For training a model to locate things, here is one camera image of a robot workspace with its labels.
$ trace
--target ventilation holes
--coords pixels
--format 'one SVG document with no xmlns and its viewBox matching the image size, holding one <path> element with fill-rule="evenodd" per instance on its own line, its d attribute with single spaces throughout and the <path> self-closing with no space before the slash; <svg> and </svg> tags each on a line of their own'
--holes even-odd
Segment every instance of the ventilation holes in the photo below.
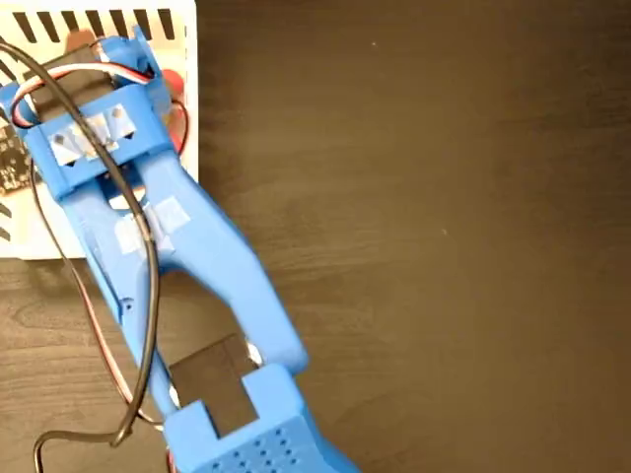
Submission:
<svg viewBox="0 0 631 473">
<path fill-rule="evenodd" d="M 127 25 L 125 24 L 125 17 L 122 14 L 122 10 L 109 10 L 109 14 L 111 15 L 111 20 L 114 22 L 118 35 L 128 37 Z"/>
<path fill-rule="evenodd" d="M 29 23 L 29 19 L 27 18 L 27 14 L 24 12 L 15 12 L 13 17 L 16 19 L 16 22 L 18 22 L 18 26 L 29 42 L 37 42 L 33 29 L 31 28 L 31 24 Z"/>
<path fill-rule="evenodd" d="M 9 209 L 9 207 L 4 205 L 2 202 L 0 202 L 0 214 L 11 218 L 11 210 Z"/>
<path fill-rule="evenodd" d="M 216 458 L 209 473 L 298 473 L 301 461 L 300 448 L 292 445 L 290 433 L 281 428 Z"/>
<path fill-rule="evenodd" d="M 95 32 L 95 35 L 105 36 L 105 31 L 103 29 L 103 25 L 101 24 L 101 17 L 99 17 L 99 12 L 96 10 L 86 10 L 86 16 L 88 17 L 88 21 L 90 22 L 90 26 Z"/>
<path fill-rule="evenodd" d="M 160 22 L 162 28 L 165 30 L 165 36 L 167 39 L 175 39 L 174 20 L 171 17 L 171 10 L 168 8 L 161 8 L 158 10 L 160 16 Z"/>
<path fill-rule="evenodd" d="M 149 26 L 147 10 L 134 10 L 134 15 L 136 17 L 136 21 L 138 22 L 138 26 L 142 30 L 142 34 L 147 39 L 151 39 L 151 27 Z"/>
<path fill-rule="evenodd" d="M 65 11 L 61 12 L 61 16 L 63 17 L 63 21 L 66 22 L 66 26 L 68 30 L 71 32 L 77 32 L 79 30 L 79 24 L 77 23 L 77 17 L 75 17 L 75 12 Z"/>
<path fill-rule="evenodd" d="M 52 17 L 48 12 L 37 12 L 37 16 L 39 20 L 43 24 L 44 29 L 48 33 L 48 37 L 52 42 L 59 42 L 59 34 L 57 34 L 57 29 L 55 28 L 55 24 L 52 22 Z"/>
</svg>

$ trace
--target black electronic component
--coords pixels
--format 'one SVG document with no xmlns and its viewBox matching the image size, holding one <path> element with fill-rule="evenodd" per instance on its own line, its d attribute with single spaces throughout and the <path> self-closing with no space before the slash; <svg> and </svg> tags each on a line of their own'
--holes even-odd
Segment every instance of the black electronic component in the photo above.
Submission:
<svg viewBox="0 0 631 473">
<path fill-rule="evenodd" d="M 29 187 L 31 155 L 0 108 L 0 195 Z"/>
<path fill-rule="evenodd" d="M 245 340 L 231 335 L 170 366 L 181 406 L 201 399 L 221 437 L 256 419 L 242 377 L 256 365 L 249 359 Z"/>
<path fill-rule="evenodd" d="M 98 61 L 89 45 L 67 52 L 44 64 L 46 69 L 66 64 L 88 63 Z M 25 74 L 28 79 L 32 72 Z M 112 92 L 115 87 L 109 74 L 101 71 L 75 71 L 57 79 L 57 82 L 68 92 L 73 102 L 81 106 Z M 66 113 L 58 98 L 49 87 L 42 87 L 31 93 L 35 111 L 44 122 Z"/>
</svg>

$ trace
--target wood grain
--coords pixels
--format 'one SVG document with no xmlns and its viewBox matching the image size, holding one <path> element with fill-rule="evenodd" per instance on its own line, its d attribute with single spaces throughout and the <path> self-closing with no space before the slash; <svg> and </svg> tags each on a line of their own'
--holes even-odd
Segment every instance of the wood grain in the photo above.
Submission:
<svg viewBox="0 0 631 473">
<path fill-rule="evenodd" d="M 202 182 L 362 471 L 631 471 L 630 24 L 622 1 L 200 2 Z M 43 429 L 122 412 L 60 274 L 0 265 L 3 471 L 32 471 Z M 167 279 L 168 359 L 234 328 Z M 155 472 L 163 446 L 139 428 L 46 461 Z"/>
</svg>

